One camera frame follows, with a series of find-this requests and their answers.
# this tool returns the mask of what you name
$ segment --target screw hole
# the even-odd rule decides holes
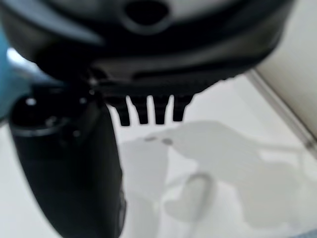
[[[128,3],[125,13],[134,23],[153,26],[162,22],[169,15],[169,9],[160,1],[139,0]]]

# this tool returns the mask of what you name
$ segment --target white table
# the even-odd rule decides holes
[[[197,96],[184,123],[113,119],[128,200],[122,238],[286,238],[317,228],[317,161],[245,76]],[[0,129],[0,236],[57,238]]]

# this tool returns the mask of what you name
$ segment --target plastic tooth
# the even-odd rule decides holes
[[[181,122],[184,120],[186,107],[192,102],[193,95],[189,96],[174,96],[174,113],[173,121]]]
[[[157,125],[165,124],[165,112],[168,105],[169,96],[153,96],[155,108],[155,120]]]
[[[148,124],[149,118],[148,118],[148,105],[147,105],[147,97],[130,97],[131,102],[135,106],[138,115],[139,115],[139,121],[140,124]]]
[[[106,102],[116,108],[120,117],[121,125],[129,126],[130,115],[129,115],[126,97],[107,97]]]

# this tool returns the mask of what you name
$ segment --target cylindrical black handle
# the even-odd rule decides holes
[[[91,96],[71,97],[16,103],[9,123],[19,159],[62,237],[117,238],[126,204],[111,117]]]

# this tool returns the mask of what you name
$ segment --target white wall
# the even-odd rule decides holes
[[[280,48],[259,72],[317,136],[317,0],[298,0]]]

